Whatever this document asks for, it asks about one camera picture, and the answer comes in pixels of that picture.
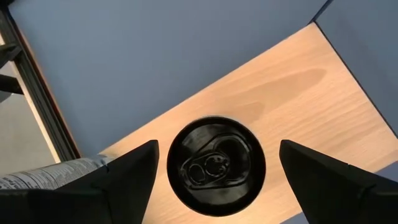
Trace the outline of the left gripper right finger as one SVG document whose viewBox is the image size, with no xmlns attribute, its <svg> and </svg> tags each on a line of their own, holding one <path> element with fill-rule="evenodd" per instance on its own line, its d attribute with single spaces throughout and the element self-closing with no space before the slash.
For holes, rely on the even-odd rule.
<svg viewBox="0 0 398 224">
<path fill-rule="evenodd" d="M 397 223 L 397 182 L 283 140 L 279 158 L 309 223 Z"/>
</svg>

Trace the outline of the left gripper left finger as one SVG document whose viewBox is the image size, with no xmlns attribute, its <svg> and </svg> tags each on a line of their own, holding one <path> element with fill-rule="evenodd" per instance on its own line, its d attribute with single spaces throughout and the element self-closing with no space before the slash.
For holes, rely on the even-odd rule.
<svg viewBox="0 0 398 224">
<path fill-rule="evenodd" d="M 55 190 L 2 189 L 1 223 L 141 223 L 158 163 L 150 140 Z"/>
</svg>

